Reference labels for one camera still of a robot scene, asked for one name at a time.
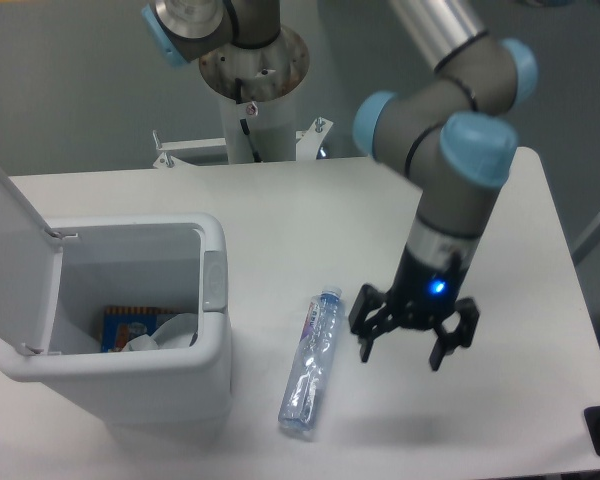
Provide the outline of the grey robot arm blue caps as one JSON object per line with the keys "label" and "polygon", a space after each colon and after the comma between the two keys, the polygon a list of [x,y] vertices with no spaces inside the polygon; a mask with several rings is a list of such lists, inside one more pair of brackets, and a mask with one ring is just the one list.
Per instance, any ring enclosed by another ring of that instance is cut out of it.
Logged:
{"label": "grey robot arm blue caps", "polygon": [[[421,198],[391,287],[362,286],[349,325],[362,359],[383,334],[431,330],[437,340],[429,363],[438,369],[474,338],[479,311],[459,292],[518,146],[503,115],[533,93],[538,67],[524,43],[494,39],[465,1],[396,1],[393,9],[435,79],[407,99],[369,96],[353,138],[416,185]],[[278,160],[280,134],[255,118],[300,83],[303,65],[279,3],[151,1],[142,15],[169,63],[197,63],[235,106],[236,118],[225,125],[231,161]]]}

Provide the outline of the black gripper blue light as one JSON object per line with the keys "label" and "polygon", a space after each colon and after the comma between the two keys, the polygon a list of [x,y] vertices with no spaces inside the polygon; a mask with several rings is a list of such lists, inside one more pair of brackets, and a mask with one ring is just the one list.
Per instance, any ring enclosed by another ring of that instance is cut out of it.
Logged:
{"label": "black gripper blue light", "polygon": [[[467,271],[458,252],[451,253],[439,267],[421,261],[406,246],[389,291],[364,284],[349,313],[350,332],[358,338],[361,361],[367,363],[374,341],[398,325],[434,330],[437,340],[429,356],[433,371],[438,371],[456,348],[469,348],[480,311],[473,297],[458,298]],[[442,322],[454,314],[459,315],[458,324],[447,331]]]}

